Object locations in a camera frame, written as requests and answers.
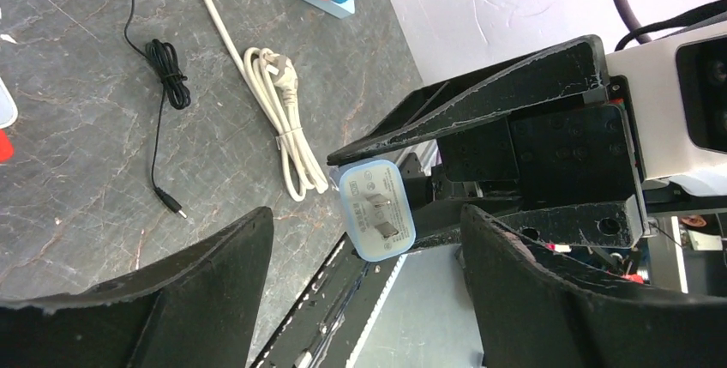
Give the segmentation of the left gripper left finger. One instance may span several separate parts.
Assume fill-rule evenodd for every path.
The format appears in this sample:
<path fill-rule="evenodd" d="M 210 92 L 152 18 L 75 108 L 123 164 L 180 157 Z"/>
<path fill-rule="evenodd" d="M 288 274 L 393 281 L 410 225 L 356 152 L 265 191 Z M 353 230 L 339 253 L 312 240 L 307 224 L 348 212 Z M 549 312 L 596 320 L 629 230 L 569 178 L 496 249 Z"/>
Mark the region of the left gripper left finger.
<path fill-rule="evenodd" d="M 243 367 L 273 246 L 259 207 L 79 294 L 4 300 L 4 367 Z"/>

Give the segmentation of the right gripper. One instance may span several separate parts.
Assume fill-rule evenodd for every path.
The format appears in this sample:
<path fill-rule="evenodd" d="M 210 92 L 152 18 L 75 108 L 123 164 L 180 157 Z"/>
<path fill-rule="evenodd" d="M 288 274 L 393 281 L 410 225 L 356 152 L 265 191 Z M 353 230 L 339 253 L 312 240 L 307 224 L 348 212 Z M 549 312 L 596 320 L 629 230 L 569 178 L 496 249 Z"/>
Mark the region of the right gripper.
<path fill-rule="evenodd" d="M 602 40 L 580 36 L 410 92 L 327 164 L 436 141 L 441 162 L 412 188 L 411 252 L 458 244 L 470 205 L 546 244 L 629 248 L 645 207 L 627 111 L 575 98 L 606 79 Z"/>

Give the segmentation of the small light blue cube socket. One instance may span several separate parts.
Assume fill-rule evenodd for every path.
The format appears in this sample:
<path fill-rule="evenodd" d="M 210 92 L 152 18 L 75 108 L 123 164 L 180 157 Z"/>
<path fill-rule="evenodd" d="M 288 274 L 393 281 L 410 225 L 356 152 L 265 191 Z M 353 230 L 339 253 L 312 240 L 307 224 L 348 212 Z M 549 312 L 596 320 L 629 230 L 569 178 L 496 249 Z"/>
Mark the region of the small light blue cube socket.
<path fill-rule="evenodd" d="M 384 159 L 364 159 L 333 175 L 345 214 L 346 233 L 366 262 L 407 252 L 417 236 L 400 169 Z"/>

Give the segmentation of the red cube socket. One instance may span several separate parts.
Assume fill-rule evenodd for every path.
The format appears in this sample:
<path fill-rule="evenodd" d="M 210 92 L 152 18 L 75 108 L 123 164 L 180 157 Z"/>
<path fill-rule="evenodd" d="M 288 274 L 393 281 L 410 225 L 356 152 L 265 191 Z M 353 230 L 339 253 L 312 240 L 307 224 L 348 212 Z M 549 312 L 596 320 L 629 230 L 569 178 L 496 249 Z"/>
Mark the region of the red cube socket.
<path fill-rule="evenodd" d="M 3 130 L 0 130 L 0 162 L 3 163 L 15 154 L 14 146 Z"/>

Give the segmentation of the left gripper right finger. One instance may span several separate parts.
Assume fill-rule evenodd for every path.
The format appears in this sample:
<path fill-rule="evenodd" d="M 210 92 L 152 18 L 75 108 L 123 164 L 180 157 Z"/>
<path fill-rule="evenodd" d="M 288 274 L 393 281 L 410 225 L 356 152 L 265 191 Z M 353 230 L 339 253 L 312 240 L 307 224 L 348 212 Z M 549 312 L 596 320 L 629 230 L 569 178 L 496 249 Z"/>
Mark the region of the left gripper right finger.
<path fill-rule="evenodd" d="M 725 366 L 725 299 L 606 273 L 472 205 L 460 232 L 488 367 Z"/>

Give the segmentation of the black charger with cable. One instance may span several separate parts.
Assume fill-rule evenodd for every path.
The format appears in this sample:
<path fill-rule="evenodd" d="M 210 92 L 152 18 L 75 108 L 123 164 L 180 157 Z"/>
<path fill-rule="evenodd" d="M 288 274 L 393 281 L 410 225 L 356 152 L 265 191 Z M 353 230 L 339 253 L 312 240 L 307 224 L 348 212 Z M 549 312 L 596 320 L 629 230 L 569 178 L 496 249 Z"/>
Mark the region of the black charger with cable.
<path fill-rule="evenodd" d="M 156 168 L 165 105 L 168 104 L 176 111 L 183 111 L 191 106 L 191 91 L 186 86 L 188 77 L 182 71 L 177 49 L 172 43 L 160 39 L 150 39 L 145 43 L 143 48 L 140 48 L 140 46 L 131 40 L 129 37 L 129 28 L 135 17 L 136 2 L 135 0 L 129 0 L 129 2 L 129 15 L 123 26 L 123 38 L 129 47 L 144 59 L 155 74 L 161 87 L 161 97 L 159 100 L 159 110 L 148 175 L 150 188 L 167 210 L 186 220 L 188 215 L 183 211 L 183 205 L 159 186 L 156 180 Z"/>

